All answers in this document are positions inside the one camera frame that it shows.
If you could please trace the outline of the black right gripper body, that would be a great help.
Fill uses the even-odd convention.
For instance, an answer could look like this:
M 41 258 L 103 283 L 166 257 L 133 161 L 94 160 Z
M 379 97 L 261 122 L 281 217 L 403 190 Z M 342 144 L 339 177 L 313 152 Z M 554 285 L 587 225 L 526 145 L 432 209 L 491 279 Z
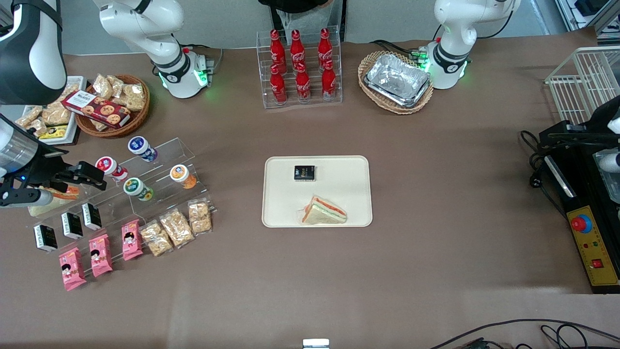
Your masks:
M 53 188 L 66 191 L 69 183 L 75 182 L 74 175 L 70 171 L 72 165 L 64 163 L 62 156 L 68 151 L 49 145 L 40 145 L 34 153 L 33 159 L 17 172 L 9 174 L 9 184 L 14 181 L 21 183 L 20 187 L 27 185 L 45 188 Z

